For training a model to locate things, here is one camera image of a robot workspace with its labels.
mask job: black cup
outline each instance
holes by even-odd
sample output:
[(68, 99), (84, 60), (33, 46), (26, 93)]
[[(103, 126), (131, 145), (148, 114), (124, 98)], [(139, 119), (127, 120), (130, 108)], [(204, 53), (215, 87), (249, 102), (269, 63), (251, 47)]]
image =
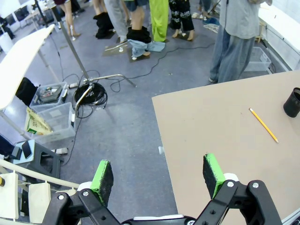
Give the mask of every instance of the black cup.
[(291, 95), (283, 105), (286, 115), (296, 117), (300, 112), (300, 88), (294, 88)]

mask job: person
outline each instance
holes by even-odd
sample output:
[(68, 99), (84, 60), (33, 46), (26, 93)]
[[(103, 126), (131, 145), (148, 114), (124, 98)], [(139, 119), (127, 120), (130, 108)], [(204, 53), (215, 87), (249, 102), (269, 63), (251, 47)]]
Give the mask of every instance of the person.
[(67, 23), (67, 31), (69, 36), (79, 37), (81, 34), (75, 31), (73, 15), (72, 15), (72, 5), (70, 0), (54, 0), (55, 4), (60, 6), (64, 11)]
[(194, 25), (190, 12), (189, 0), (169, 0), (169, 6), (172, 13), (171, 24), (175, 29), (173, 38), (178, 36), (181, 23), (184, 31), (189, 31), (188, 41), (194, 39)]
[(150, 0), (152, 34), (154, 41), (164, 42), (168, 29), (168, 0)]
[(2, 28), (5, 32), (8, 33), (10, 39), (14, 39), (15, 38), (15, 35), (14, 33), (11, 31), (11, 29), (7, 26), (8, 25), (8, 22), (6, 21), (6, 19), (3, 19), (1, 16), (0, 16), (0, 24), (2, 24)]
[(101, 13), (107, 13), (106, 6), (104, 4), (104, 0), (93, 0), (93, 7), (95, 10), (96, 16), (100, 15)]
[(207, 18), (211, 18), (210, 15), (208, 15), (208, 10), (210, 9), (211, 0), (200, 0), (199, 2), (199, 11), (202, 12), (202, 7), (204, 8), (204, 11), (202, 12), (203, 16)]
[(222, 0), (220, 26), (210, 68), (211, 83), (238, 80), (259, 34), (257, 0)]
[[(126, 7), (131, 13), (132, 27), (128, 28), (127, 39), (140, 41), (145, 44), (151, 42), (149, 31), (143, 27), (145, 12), (143, 6), (149, 3), (149, 0), (124, 0)], [(150, 55), (150, 52), (143, 53), (144, 56)]]
[(106, 10), (112, 25), (120, 37), (120, 43), (127, 41), (127, 27), (125, 22), (125, 14), (123, 12), (121, 0), (104, 0)]

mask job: beige tabletop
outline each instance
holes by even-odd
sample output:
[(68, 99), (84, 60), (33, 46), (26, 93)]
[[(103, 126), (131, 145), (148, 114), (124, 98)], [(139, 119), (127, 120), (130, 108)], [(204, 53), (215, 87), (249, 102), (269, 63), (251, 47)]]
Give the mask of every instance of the beige tabletop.
[[(153, 104), (178, 213), (197, 217), (210, 200), (203, 155), (214, 153), (224, 173), (243, 184), (265, 182), (281, 219), (300, 208), (300, 115), (283, 104), (300, 71), (214, 84), (154, 97)], [(276, 143), (252, 108), (279, 140)], [(222, 224), (245, 220), (230, 210)]]

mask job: black pants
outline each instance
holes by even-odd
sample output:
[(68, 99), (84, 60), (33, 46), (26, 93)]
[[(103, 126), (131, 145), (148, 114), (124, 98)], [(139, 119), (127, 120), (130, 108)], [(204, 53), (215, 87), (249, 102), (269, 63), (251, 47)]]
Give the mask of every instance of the black pants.
[(3, 27), (4, 31), (8, 33), (10, 39), (14, 39), (15, 35), (13, 34), (13, 32), (10, 30), (9, 27)]
[(180, 29), (182, 23), (183, 30), (194, 29), (189, 0), (169, 0), (169, 6), (172, 12), (172, 28)]

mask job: green pants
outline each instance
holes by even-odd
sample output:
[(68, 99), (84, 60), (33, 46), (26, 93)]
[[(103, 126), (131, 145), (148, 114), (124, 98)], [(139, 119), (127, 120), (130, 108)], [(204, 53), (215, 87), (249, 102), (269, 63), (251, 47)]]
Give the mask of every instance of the green pants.
[(169, 1), (150, 0), (149, 5), (154, 41), (164, 42), (168, 28)]

